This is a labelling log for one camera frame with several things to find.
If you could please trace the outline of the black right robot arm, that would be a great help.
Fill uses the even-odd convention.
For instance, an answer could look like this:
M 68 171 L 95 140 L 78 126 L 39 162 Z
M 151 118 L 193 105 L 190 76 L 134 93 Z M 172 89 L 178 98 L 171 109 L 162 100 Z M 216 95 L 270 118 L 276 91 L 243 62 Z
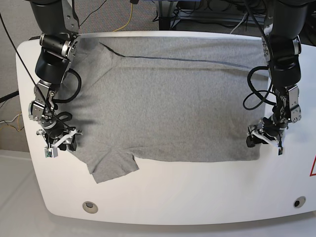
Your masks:
M 30 5 L 42 34 L 35 67 L 39 82 L 34 88 L 35 100 L 29 105 L 29 118 L 41 125 L 37 134 L 43 136 L 45 155 L 51 158 L 57 155 L 57 150 L 75 151 L 76 135 L 81 133 L 66 124 L 72 119 L 71 113 L 56 113 L 59 104 L 77 97 L 82 85 L 80 75 L 70 68 L 80 40 L 79 18 L 73 0 L 32 0 Z M 77 79 L 77 89 L 71 97 L 57 99 L 57 92 L 68 74 Z

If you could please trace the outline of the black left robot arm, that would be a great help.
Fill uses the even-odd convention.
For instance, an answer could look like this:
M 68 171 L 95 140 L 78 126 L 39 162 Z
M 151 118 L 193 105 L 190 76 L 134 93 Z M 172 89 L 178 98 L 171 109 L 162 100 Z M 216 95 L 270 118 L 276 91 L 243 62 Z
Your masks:
M 273 114 L 248 127 L 246 144 L 249 148 L 257 144 L 270 144 L 277 146 L 282 154 L 285 130 L 290 123 L 301 119 L 297 85 L 301 79 L 299 33 L 310 4 L 310 0 L 269 0 L 264 24 L 253 20 L 262 34 L 267 64 L 253 68 L 247 75 L 247 83 L 251 93 L 260 99 L 258 105 L 271 105 Z M 271 79 L 265 95 L 261 90 L 256 90 L 251 82 L 253 74 L 260 70 L 267 70 Z

